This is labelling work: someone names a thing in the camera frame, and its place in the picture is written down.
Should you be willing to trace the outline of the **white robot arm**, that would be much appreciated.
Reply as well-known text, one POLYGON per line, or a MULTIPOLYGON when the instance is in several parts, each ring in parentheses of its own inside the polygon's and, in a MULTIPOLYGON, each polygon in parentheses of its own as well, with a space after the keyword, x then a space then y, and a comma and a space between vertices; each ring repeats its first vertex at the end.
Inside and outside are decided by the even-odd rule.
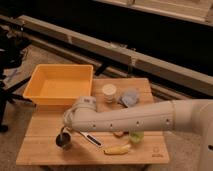
POLYGON ((198 171, 213 171, 213 99, 171 100, 97 112, 96 99, 80 97, 63 124, 81 132, 183 131, 202 136, 198 171))

